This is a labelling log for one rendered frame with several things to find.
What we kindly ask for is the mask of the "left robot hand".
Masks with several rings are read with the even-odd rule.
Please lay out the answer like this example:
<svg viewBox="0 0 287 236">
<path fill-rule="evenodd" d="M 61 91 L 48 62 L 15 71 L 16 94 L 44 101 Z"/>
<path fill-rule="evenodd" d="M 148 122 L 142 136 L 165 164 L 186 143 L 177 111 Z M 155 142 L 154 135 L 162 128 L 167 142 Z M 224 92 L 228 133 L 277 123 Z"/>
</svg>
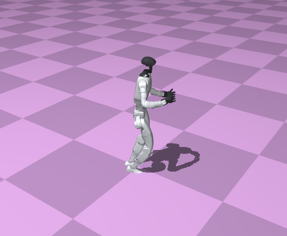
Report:
<svg viewBox="0 0 287 236">
<path fill-rule="evenodd" d="M 162 96 L 162 97 L 167 97 L 167 96 L 169 95 L 169 92 L 171 92 L 170 95 L 172 95 L 172 93 L 175 93 L 175 91 L 172 92 L 172 90 L 173 90 L 173 89 L 171 89 L 171 90 L 168 91 L 168 92 L 167 92 L 167 91 L 164 91 L 164 96 Z M 175 95 L 175 94 L 174 94 L 174 95 Z M 172 97 L 173 97 L 173 96 L 172 96 Z"/>
</svg>

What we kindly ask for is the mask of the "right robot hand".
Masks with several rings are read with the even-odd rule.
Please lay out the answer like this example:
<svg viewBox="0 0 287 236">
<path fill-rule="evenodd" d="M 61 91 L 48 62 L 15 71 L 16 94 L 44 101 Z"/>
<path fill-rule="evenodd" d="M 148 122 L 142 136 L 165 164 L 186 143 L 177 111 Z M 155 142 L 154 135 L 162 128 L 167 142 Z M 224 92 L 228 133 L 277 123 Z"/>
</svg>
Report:
<svg viewBox="0 0 287 236">
<path fill-rule="evenodd" d="M 173 103 L 173 102 L 175 102 L 176 100 L 175 100 L 175 96 L 173 96 L 174 94 L 172 93 L 172 95 L 170 95 L 170 93 L 171 92 L 169 92 L 169 95 L 166 97 L 166 98 L 164 98 L 164 99 L 162 99 L 162 100 L 166 100 L 166 104 L 168 104 L 168 103 Z M 172 97 L 173 96 L 173 97 Z M 161 101 L 162 101 L 161 100 Z M 174 101 L 173 101 L 174 100 Z"/>
</svg>

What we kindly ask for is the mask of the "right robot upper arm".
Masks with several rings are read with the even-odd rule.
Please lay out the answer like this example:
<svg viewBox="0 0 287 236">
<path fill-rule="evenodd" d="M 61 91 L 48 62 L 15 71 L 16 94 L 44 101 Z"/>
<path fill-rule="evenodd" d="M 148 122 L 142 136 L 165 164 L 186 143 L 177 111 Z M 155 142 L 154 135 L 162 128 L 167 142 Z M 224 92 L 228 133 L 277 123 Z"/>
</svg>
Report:
<svg viewBox="0 0 287 236">
<path fill-rule="evenodd" d="M 138 83 L 138 87 L 140 90 L 140 98 L 141 98 L 141 105 L 144 109 L 147 109 L 147 107 L 145 107 L 144 103 L 147 101 L 147 83 L 145 80 L 140 80 Z"/>
</svg>

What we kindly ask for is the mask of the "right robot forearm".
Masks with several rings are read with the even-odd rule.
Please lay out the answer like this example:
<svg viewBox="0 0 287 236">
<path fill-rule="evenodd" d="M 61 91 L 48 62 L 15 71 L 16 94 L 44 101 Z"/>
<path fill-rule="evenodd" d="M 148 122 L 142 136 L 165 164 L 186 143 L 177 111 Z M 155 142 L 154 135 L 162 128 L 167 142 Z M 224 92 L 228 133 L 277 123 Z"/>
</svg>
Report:
<svg viewBox="0 0 287 236">
<path fill-rule="evenodd" d="M 165 105 L 166 104 L 166 100 L 162 100 L 162 101 L 151 101 L 151 102 L 149 102 L 149 101 L 146 101 L 145 103 L 144 103 L 144 105 L 145 105 L 145 107 L 147 107 L 147 108 L 151 108 L 151 109 L 154 109 L 154 108 L 157 108 L 157 107 L 162 107 L 163 105 Z"/>
</svg>

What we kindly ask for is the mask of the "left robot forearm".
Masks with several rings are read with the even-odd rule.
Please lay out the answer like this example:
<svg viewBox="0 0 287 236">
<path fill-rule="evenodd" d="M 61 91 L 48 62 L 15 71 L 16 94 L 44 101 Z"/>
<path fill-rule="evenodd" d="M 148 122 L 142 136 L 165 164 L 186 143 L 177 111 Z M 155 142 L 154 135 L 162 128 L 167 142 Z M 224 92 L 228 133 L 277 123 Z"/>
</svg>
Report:
<svg viewBox="0 0 287 236">
<path fill-rule="evenodd" d="M 156 95 L 156 96 L 159 96 L 159 97 L 164 96 L 164 92 L 158 91 L 158 90 L 156 90 L 154 88 L 151 89 L 150 94 L 151 95 Z"/>
</svg>

